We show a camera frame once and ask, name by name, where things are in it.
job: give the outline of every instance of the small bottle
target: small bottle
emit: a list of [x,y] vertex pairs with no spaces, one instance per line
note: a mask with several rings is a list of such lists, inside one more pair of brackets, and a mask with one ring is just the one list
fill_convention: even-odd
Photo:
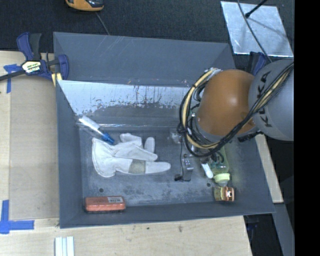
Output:
[[91,120],[89,117],[83,115],[77,121],[76,124],[85,130],[87,133],[92,135],[93,137],[97,137],[102,139],[105,142],[113,145],[115,143],[114,139],[110,137],[110,135],[106,132],[102,132],[100,130],[100,125],[95,121]]
[[216,159],[210,159],[209,166],[213,173],[214,181],[221,187],[225,187],[230,180],[229,163],[226,150],[223,146],[216,154]]

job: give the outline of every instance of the gray bin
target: gray bin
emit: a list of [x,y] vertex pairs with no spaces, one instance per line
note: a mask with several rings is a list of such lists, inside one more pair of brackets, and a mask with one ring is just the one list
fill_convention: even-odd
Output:
[[[68,80],[56,85],[60,227],[182,221],[273,213],[274,206],[255,140],[226,146],[234,202],[218,202],[196,158],[191,181],[181,173],[181,145],[170,139],[179,105],[206,68],[235,68],[224,43],[54,33],[54,53],[69,58]],[[86,114],[115,140],[121,133],[155,137],[165,173],[99,176],[92,138],[75,125]],[[87,213],[84,198],[118,196],[124,212]]]

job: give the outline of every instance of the green object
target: green object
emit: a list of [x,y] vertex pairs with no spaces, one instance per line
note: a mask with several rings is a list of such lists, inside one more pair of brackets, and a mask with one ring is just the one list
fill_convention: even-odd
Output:
[[209,166],[213,172],[214,181],[219,184],[219,186],[225,187],[230,180],[229,163],[224,146],[219,152],[221,155],[217,154],[215,161],[211,158]]

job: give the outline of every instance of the white label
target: white label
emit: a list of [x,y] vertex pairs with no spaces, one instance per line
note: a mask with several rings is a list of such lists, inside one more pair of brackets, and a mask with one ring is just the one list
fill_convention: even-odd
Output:
[[123,203],[124,200],[121,196],[108,196],[109,203]]

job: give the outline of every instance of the bin floor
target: bin floor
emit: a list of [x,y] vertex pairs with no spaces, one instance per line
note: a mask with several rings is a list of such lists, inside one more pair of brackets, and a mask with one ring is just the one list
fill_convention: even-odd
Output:
[[[123,132],[109,133],[115,143]],[[175,181],[175,175],[181,174],[180,163],[181,144],[174,143],[169,130],[162,131],[132,131],[131,134],[155,138],[155,153],[157,162],[169,162],[171,169],[154,174],[123,174],[116,172],[115,176],[105,178],[100,176],[92,161],[92,137],[85,131],[80,131],[82,191],[83,197],[123,196],[127,206],[168,205],[181,203],[212,202],[214,200],[212,186],[214,185],[201,169],[196,159],[191,181]]]

